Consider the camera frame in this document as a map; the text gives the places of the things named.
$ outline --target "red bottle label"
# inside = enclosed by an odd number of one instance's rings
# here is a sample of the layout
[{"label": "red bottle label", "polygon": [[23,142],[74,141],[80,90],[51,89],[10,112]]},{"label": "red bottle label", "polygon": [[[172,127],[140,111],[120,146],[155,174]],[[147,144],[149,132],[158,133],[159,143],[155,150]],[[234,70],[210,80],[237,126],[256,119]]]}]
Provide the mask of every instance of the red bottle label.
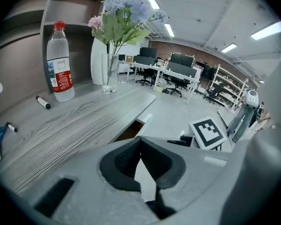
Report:
[{"label": "red bottle label", "polygon": [[63,92],[73,87],[69,57],[49,60],[48,70],[54,92]]}]

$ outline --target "flower vase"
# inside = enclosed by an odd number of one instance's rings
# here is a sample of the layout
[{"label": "flower vase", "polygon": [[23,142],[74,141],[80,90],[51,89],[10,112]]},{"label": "flower vase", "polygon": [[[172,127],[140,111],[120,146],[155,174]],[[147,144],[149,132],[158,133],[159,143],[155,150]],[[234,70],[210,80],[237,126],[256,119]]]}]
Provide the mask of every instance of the flower vase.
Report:
[{"label": "flower vase", "polygon": [[102,54],[102,82],[105,93],[112,93],[117,90],[118,55]]},{"label": "flower vase", "polygon": [[90,54],[90,71],[94,85],[102,85],[102,54],[106,54],[106,45],[94,39]]}]

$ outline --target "pink flower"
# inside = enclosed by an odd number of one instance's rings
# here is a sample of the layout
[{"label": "pink flower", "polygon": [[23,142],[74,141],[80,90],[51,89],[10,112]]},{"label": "pink flower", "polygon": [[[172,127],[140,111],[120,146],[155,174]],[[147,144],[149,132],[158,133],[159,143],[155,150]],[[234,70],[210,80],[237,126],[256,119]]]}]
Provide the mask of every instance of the pink flower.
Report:
[{"label": "pink flower", "polygon": [[102,25],[102,17],[98,16],[98,17],[92,17],[89,20],[89,27],[93,27],[93,28],[100,28]]}]

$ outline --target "white vase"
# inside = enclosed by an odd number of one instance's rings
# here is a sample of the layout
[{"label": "white vase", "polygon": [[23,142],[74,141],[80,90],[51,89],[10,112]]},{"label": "white vase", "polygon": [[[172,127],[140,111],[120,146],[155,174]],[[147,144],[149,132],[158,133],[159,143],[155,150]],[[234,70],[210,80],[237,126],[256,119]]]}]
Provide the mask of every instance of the white vase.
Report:
[{"label": "white vase", "polygon": [[94,38],[90,54],[90,71],[95,85],[103,85],[102,54],[106,54],[106,45],[100,42],[97,38]]}]

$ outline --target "gray wood grain desk surface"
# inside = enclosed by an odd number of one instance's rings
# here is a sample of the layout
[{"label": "gray wood grain desk surface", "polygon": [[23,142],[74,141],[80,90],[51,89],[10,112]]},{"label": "gray wood grain desk surface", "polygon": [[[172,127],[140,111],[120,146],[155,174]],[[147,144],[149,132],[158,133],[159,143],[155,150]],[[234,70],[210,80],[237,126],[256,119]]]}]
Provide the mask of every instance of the gray wood grain desk surface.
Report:
[{"label": "gray wood grain desk surface", "polygon": [[0,117],[0,124],[19,129],[7,130],[0,162],[1,182],[16,193],[71,155],[114,141],[156,96],[122,83],[117,92],[104,94],[102,86],[87,83],[76,86],[68,102],[43,98],[50,110],[32,97]]}]

